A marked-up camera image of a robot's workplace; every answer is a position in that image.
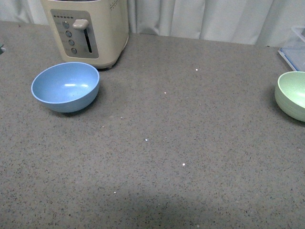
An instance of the plastic container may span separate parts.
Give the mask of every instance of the plastic container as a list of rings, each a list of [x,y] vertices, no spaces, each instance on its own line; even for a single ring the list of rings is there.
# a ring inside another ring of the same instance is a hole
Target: plastic container
[[[294,71],[305,72],[305,27],[294,26],[291,29],[290,38],[278,52]]]

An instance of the curtain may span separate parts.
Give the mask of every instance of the curtain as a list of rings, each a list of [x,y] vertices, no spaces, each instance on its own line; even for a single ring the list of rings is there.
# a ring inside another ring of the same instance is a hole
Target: curtain
[[[283,46],[305,0],[127,0],[130,32]],[[48,24],[40,0],[0,0],[0,20]]]

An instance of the bowl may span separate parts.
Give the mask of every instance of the bowl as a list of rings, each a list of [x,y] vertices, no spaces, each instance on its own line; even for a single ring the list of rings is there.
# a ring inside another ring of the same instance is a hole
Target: bowl
[[[93,66],[67,62],[52,66],[34,79],[33,96],[47,108],[75,112],[88,106],[99,91],[100,75]]]
[[[282,74],[275,87],[275,100],[286,114],[305,122],[305,72]]]

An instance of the bowl rim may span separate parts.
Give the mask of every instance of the bowl rim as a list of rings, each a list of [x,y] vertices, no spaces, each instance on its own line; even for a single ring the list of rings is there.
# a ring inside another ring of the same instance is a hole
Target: bowl rim
[[[287,94],[283,91],[283,89],[282,89],[282,87],[281,87],[281,85],[280,85],[280,80],[281,80],[281,78],[282,78],[283,76],[285,76],[285,75],[287,75],[287,74],[293,74],[293,73],[296,73],[296,74],[299,74],[299,73],[300,73],[300,74],[303,74],[304,77],[305,77],[305,72],[300,72],[300,71],[286,72],[286,73],[280,75],[280,77],[277,79],[277,86],[278,86],[278,88],[280,89],[281,93],[282,93],[287,99],[289,99],[289,100],[290,100],[292,103],[294,103],[295,105],[297,105],[297,106],[299,106],[299,107],[305,109],[305,106],[302,106],[302,105],[300,105],[300,104],[297,104],[295,101],[293,101],[292,99],[290,99],[290,98],[287,96]]]
[[[93,69],[95,70],[95,72],[97,73],[97,82],[96,82],[96,84],[94,85],[93,89],[92,89],[90,92],[92,92],[92,91],[96,88],[96,86],[99,85],[99,83],[100,83],[100,73],[99,73],[99,71],[98,71],[95,67],[93,67],[92,65],[90,65],[90,64],[88,64],[88,63],[84,63],[84,62],[64,62],[64,63],[59,63],[59,64],[53,65],[53,66],[51,66],[51,67],[49,67],[49,68],[43,70],[43,71],[42,71],[41,73],[39,73],[39,74],[35,77],[35,79],[33,80],[32,84],[31,84],[31,87],[30,87],[30,88],[31,88],[30,90],[31,90],[31,92],[32,92],[32,95],[33,95],[38,101],[40,101],[40,102],[42,102],[42,103],[46,103],[46,104],[66,104],[66,103],[70,103],[70,102],[79,100],[79,99],[81,99],[81,98],[83,98],[83,97],[85,97],[85,96],[87,96],[87,95],[89,94],[89,93],[88,93],[88,94],[83,95],[82,97],[79,97],[79,98],[76,98],[76,99],[72,99],[72,100],[68,100],[68,101],[65,101],[65,102],[48,102],[48,101],[45,101],[45,100],[40,99],[39,97],[37,97],[37,96],[35,95],[35,93],[34,93],[34,91],[33,91],[33,85],[34,85],[36,79],[37,79],[40,75],[42,75],[44,72],[48,71],[49,69],[55,68],[55,67],[60,66],[60,65],[66,65],[66,64],[81,64],[81,65],[87,65],[87,66],[93,68]]]

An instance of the gray speckled countertop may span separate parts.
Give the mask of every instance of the gray speckled countertop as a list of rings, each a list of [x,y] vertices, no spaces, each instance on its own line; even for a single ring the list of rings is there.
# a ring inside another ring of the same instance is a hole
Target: gray speckled countertop
[[[0,42],[0,228],[305,228],[277,48],[131,34],[96,100],[60,114],[30,89],[62,62],[49,27],[0,22]]]

